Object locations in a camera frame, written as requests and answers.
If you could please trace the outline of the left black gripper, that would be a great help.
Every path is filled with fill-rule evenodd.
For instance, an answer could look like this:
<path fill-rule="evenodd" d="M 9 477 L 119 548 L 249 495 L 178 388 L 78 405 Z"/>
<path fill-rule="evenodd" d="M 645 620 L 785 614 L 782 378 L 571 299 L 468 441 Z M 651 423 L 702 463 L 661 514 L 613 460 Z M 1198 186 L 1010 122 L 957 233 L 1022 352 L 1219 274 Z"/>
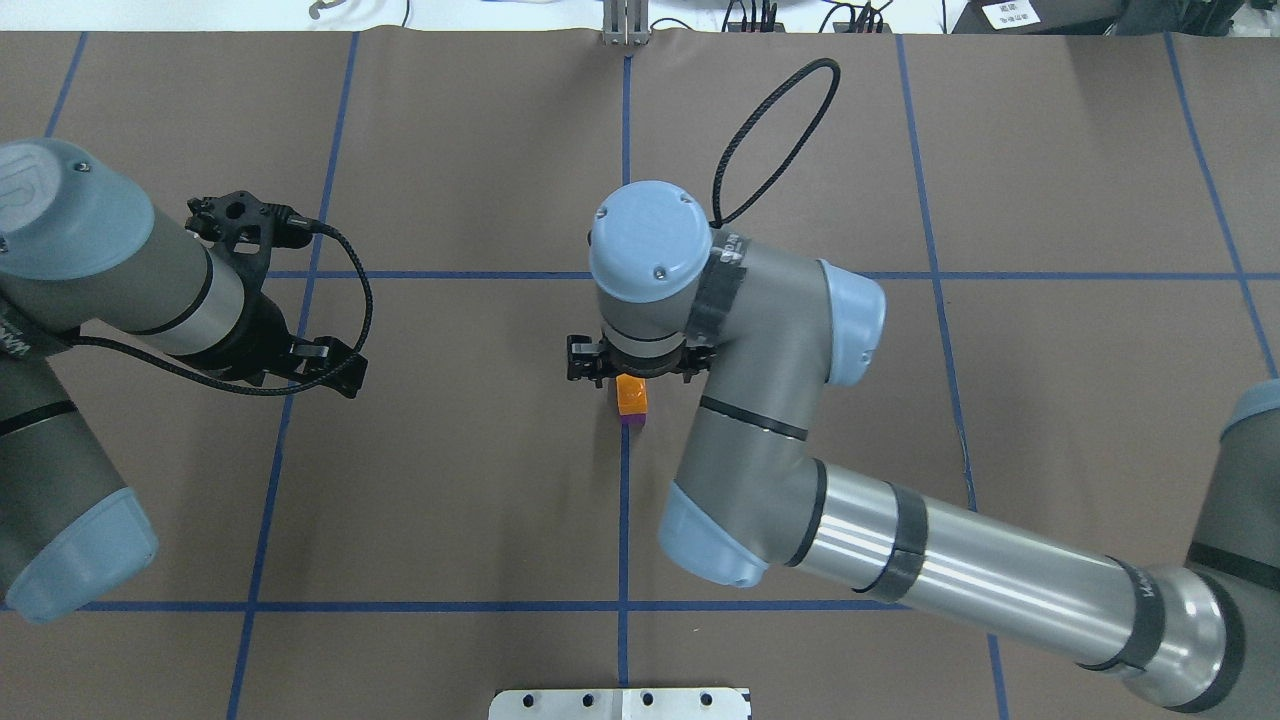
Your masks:
<path fill-rule="evenodd" d="M 346 398 L 364 388 L 369 360 L 338 338 L 300 340 L 292 346 L 280 309 L 261 292 L 246 297 L 228 337 L 215 346 L 215 378 L 261 386 L 291 348 L 291 379 L 308 389 L 325 387 Z"/>

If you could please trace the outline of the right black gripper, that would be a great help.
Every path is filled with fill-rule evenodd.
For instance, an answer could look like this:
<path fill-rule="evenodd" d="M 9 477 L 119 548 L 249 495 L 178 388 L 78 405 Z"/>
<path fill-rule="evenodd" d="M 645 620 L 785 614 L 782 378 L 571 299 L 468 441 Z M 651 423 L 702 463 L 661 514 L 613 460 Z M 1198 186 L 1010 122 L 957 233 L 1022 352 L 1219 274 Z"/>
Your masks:
<path fill-rule="evenodd" d="M 678 375 L 690 384 L 694 377 L 709 372 L 716 359 L 717 348 L 685 342 L 660 356 L 640 357 L 625 354 L 603 337 L 598 341 L 586 334 L 566 337 L 566 379 L 590 380 L 596 388 L 622 375 L 640 379 Z"/>

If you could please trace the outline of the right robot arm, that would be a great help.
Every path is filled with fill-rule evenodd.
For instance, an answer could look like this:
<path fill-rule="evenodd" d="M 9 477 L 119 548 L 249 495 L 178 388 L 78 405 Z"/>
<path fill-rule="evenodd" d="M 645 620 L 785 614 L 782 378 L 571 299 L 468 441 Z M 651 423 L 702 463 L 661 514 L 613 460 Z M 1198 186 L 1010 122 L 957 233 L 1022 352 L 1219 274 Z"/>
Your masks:
<path fill-rule="evenodd" d="M 677 184 L 620 187 L 595 210 L 602 338 L 567 377 L 708 372 L 659 539 L 705 580 L 796 568 L 882 603 L 1007 637 L 1120 680 L 1176 714 L 1277 716 L 1277 382 L 1236 401 L 1181 565 L 1060 544 L 806 450 L 827 386 L 878 348 L 884 291 L 708 219 Z"/>

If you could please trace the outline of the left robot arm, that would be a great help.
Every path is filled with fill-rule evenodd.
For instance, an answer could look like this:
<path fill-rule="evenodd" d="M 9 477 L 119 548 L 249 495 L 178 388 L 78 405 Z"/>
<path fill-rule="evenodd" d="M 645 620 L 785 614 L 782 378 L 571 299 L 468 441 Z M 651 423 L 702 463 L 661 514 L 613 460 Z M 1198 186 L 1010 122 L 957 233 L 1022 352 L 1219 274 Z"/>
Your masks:
<path fill-rule="evenodd" d="M 56 621 L 146 569 L 159 541 L 51 357 L 102 348 L 232 395 L 328 387 L 369 366 L 369 275 L 334 227 L 246 191 L 178 223 L 129 177 L 59 138 L 1 149 L 3 602 Z M 276 249 L 338 242 L 364 293 L 353 343 L 294 333 L 264 284 Z"/>

